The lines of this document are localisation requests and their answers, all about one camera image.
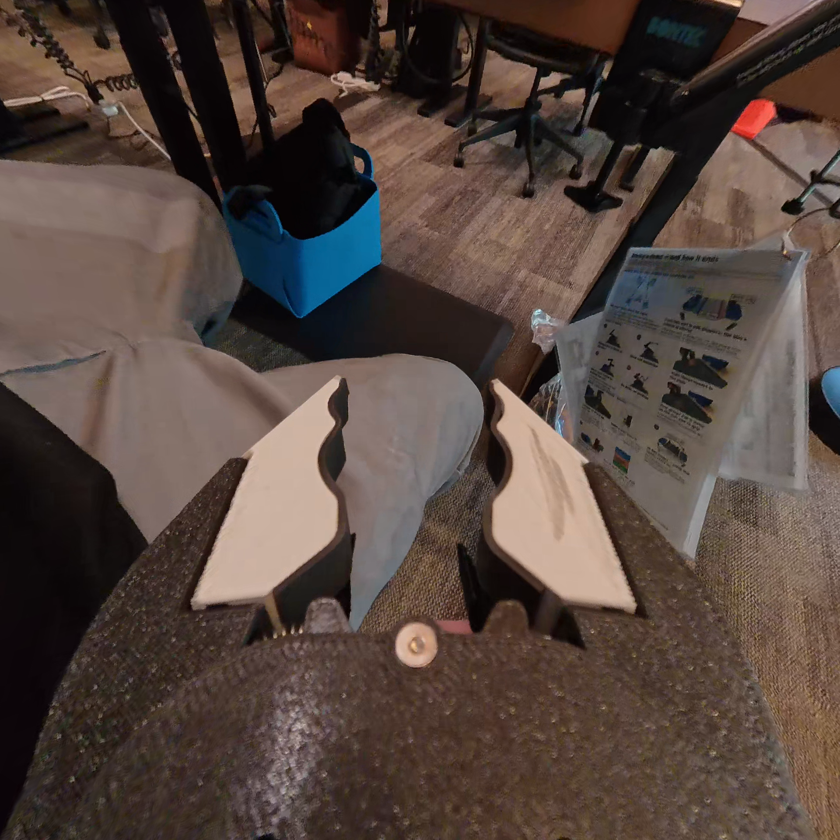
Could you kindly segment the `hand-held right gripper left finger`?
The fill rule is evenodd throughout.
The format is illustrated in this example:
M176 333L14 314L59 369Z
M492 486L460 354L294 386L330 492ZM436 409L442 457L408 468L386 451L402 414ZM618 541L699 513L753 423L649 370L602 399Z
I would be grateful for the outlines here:
M349 592L354 536L338 486L349 396L334 376L245 454L193 611L255 606L284 634L313 602Z

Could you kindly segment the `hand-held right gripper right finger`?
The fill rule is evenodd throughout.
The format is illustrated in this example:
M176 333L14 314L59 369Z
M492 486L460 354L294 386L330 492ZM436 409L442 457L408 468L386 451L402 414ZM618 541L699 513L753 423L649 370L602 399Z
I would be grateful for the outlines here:
M577 634L573 609L635 616L638 603L586 458L500 380L492 401L480 586L518 602L537 634Z

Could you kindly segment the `person's grey trousers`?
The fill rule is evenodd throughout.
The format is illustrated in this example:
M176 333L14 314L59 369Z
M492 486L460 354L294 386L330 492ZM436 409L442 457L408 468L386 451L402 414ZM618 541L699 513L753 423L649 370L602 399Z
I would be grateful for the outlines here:
M153 541L229 459L335 376L349 387L338 485L358 630L429 500L467 470L478 387L406 354L257 373L203 342L243 277L215 202L127 165L1 164L2 383L104 466Z

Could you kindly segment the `laminated instruction sheet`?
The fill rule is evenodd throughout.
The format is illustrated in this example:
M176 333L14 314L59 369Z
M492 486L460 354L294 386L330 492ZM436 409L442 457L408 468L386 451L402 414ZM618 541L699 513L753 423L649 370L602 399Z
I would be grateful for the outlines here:
M719 478L808 487L805 267L787 237L633 248L563 328L573 445L694 557Z

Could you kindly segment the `blue felt basket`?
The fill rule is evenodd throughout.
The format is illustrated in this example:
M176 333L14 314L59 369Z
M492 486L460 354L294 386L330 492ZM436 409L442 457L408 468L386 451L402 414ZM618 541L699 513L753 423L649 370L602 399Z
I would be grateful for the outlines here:
M351 144L369 196L348 220L316 237L284 228L266 199L237 186L224 195L223 216L243 278L302 319L382 262L381 202L370 153Z

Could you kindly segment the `black cloth bundle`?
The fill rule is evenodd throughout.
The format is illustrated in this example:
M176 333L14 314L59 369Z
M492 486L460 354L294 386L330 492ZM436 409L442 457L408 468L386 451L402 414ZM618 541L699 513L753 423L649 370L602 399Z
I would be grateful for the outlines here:
M373 180L357 170L342 115L320 98L303 109L300 123L258 152L243 183L227 200L242 221L271 205L280 225L297 239L325 235L348 222L375 194Z

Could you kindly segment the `black office chair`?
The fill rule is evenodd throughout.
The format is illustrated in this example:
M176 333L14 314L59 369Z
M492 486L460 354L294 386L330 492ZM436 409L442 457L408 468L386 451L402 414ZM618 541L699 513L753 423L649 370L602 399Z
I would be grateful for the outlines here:
M521 191L523 197L531 198L534 195L534 150L544 141L570 156L573 164L569 176L574 181L580 180L584 155L567 138L577 138L583 134L592 100L603 84L609 54L488 18L480 20L479 32L489 51L532 68L534 79L529 95L520 107L483 107L473 112L469 118L467 135L460 141L455 153L454 167L461 169L465 166L465 150L468 146L512 133L515 148L524 149L528 163L528 178ZM541 115L541 97L551 96L559 100L567 92L577 90L584 92L580 117L573 129L559 133Z

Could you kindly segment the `black desk leg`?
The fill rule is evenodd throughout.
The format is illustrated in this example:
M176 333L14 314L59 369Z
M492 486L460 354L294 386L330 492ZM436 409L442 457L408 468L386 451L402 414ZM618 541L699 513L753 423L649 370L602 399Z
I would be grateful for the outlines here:
M175 172L199 187L220 208L217 187L149 8L143 1L105 4Z

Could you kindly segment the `brown cardboard box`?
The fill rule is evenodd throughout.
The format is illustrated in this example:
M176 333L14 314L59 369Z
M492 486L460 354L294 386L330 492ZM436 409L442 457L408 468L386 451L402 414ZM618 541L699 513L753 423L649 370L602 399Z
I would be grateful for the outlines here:
M324 76L356 68L361 37L350 21L345 1L287 1L295 65Z

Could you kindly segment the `black desk frame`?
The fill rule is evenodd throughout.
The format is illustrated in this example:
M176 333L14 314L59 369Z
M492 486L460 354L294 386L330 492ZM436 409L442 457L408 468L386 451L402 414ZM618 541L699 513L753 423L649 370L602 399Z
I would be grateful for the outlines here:
M565 188L573 203L593 214L621 204L605 187L626 147L637 144L640 152L664 149L673 157L612 249L572 322L604 309L629 251L654 243L744 110L749 96L728 71L714 70L710 80L695 77L678 87L663 73L646 70L631 87L605 89L601 100L605 100L605 117L596 117L595 126L612 145L594 180L586 186Z

